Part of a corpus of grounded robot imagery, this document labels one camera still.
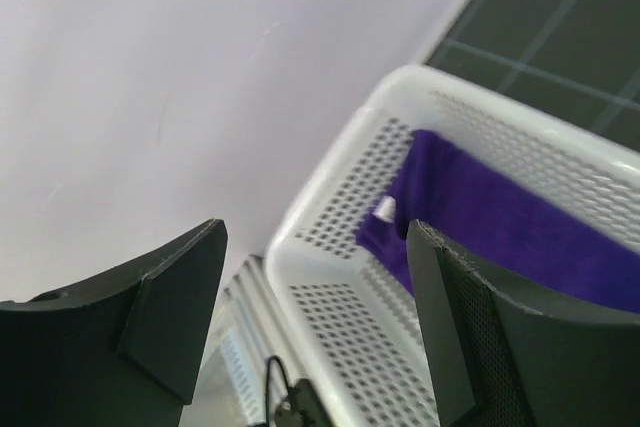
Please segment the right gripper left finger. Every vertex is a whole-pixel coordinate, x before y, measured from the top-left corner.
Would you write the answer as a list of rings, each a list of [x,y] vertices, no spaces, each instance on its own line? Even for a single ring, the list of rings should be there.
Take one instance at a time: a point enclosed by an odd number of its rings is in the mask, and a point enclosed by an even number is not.
[[[1,305],[5,426],[176,426],[194,397],[228,234],[210,219],[85,280]]]

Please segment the purple towel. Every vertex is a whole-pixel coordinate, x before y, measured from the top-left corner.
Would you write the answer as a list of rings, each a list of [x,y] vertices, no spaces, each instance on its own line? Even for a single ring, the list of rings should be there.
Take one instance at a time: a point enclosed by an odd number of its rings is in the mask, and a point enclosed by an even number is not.
[[[545,287],[639,310],[638,254],[432,131],[414,133],[398,174],[355,234],[405,289],[412,287],[406,236],[414,220]]]

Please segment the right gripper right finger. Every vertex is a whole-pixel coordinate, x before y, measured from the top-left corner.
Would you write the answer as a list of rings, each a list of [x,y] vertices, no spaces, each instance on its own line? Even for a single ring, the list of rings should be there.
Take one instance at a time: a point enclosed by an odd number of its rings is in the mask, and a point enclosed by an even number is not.
[[[639,317],[546,288],[421,221],[407,258],[443,426],[635,426]]]

